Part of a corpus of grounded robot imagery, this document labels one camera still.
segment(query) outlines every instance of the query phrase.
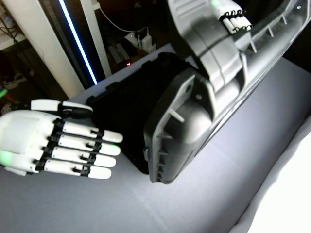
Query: white robotic hand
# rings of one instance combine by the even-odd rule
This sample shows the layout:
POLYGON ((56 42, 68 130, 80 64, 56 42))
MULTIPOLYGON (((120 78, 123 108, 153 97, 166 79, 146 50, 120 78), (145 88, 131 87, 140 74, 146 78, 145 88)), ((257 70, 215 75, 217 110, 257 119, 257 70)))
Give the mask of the white robotic hand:
POLYGON ((62 118, 85 118, 89 106, 56 100, 33 100, 30 110, 0 117, 0 165, 19 175, 42 170, 108 179, 121 149, 119 133, 75 124, 62 118))
POLYGON ((211 0, 214 15, 231 34, 240 29, 251 30, 252 24, 244 16, 244 10, 231 0, 211 0))

